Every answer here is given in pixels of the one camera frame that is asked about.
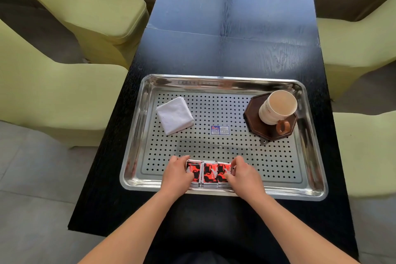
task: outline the mug handle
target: mug handle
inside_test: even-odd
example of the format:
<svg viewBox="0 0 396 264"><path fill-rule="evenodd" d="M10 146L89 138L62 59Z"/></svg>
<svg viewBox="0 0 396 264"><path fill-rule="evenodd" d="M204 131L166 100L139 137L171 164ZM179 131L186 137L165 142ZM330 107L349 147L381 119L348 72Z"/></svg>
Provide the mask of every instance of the mug handle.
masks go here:
<svg viewBox="0 0 396 264"><path fill-rule="evenodd" d="M276 131L279 135L284 135L290 131L290 123L287 120L279 120L276 124Z"/></svg>

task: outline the person's right arm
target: person's right arm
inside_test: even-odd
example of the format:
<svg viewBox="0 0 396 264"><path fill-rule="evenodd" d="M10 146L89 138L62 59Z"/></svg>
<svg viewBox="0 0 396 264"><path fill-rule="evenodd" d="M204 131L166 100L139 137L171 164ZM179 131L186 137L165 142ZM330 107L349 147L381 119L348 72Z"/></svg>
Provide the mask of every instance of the person's right arm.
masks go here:
<svg viewBox="0 0 396 264"><path fill-rule="evenodd" d="M235 176L227 174L228 182L260 215L291 264L358 264L267 195L259 173L241 156L232 165Z"/></svg>

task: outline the tile floor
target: tile floor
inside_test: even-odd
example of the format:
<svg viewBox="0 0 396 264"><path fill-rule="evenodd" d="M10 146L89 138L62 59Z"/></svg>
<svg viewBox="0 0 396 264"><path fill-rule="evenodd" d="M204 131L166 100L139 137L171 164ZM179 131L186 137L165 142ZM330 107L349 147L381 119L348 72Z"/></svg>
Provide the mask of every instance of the tile floor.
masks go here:
<svg viewBox="0 0 396 264"><path fill-rule="evenodd" d="M81 62L72 34L48 12L0 5L0 18L54 60ZM396 63L365 75L333 103L334 111L396 110L395 75ZM1 264L76 263L103 239L67 230L95 153L0 122ZM396 264L396 195L351 199L350 206L361 262Z"/></svg>

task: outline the mug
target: mug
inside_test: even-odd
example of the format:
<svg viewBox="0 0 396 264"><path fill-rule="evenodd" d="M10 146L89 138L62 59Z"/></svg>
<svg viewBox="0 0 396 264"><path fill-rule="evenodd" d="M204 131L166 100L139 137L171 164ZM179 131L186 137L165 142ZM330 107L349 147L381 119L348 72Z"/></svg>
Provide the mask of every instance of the mug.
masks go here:
<svg viewBox="0 0 396 264"><path fill-rule="evenodd" d="M288 91L278 90L270 94L259 109L262 122L276 125L276 131L283 135L290 131L290 123L285 120L297 110L297 100Z"/></svg>

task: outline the forearm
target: forearm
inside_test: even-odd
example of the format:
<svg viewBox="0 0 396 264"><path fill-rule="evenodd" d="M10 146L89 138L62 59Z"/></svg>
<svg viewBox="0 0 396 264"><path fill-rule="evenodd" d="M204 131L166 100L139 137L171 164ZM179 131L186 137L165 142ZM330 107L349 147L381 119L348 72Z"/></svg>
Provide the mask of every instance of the forearm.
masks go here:
<svg viewBox="0 0 396 264"><path fill-rule="evenodd" d="M274 235L291 264L356 264L346 253L263 195L250 202Z"/></svg>
<svg viewBox="0 0 396 264"><path fill-rule="evenodd" d="M80 264L143 263L174 198L157 192L120 227L87 254Z"/></svg>

